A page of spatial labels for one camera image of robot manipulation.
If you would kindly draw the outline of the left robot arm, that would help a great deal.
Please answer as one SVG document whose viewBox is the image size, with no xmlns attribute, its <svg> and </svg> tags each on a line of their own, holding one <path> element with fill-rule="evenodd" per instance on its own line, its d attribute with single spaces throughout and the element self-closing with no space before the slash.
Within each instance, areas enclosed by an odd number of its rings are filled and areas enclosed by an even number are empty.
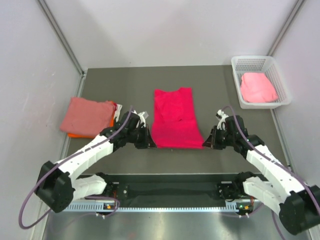
<svg viewBox="0 0 320 240">
<path fill-rule="evenodd" d="M 103 129 L 72 155 L 55 163 L 44 163 L 34 193 L 55 213 L 62 212 L 71 202 L 91 195 L 109 198 L 114 187 L 108 183 L 105 174 L 97 173 L 86 178 L 80 178 L 80 175 L 128 143 L 137 149 L 156 147 L 146 123 L 147 117 L 145 111 L 128 111 L 120 121 Z"/>
</svg>

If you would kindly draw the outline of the magenta t shirt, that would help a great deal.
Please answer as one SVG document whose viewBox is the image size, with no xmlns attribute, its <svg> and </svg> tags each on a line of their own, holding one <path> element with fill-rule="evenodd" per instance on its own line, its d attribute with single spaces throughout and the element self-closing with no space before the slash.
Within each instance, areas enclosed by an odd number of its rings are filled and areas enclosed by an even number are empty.
<svg viewBox="0 0 320 240">
<path fill-rule="evenodd" d="M 158 148 L 203 148 L 204 138 L 197 123 L 192 88 L 154 90 L 151 137 Z"/>
</svg>

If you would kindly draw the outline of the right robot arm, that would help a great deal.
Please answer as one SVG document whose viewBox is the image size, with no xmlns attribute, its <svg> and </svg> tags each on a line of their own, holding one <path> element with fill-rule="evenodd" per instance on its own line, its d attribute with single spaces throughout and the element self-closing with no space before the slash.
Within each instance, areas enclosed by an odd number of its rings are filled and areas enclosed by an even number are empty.
<svg viewBox="0 0 320 240">
<path fill-rule="evenodd" d="M 218 186 L 225 200 L 253 197 L 278 215 L 283 227 L 292 235 L 320 223 L 320 188 L 308 186 L 286 168 L 257 135 L 249 135 L 239 115 L 216 114 L 218 124 L 202 144 L 214 150 L 232 147 L 266 178 L 252 172 L 241 172 L 231 182 L 231 189 Z"/>
</svg>

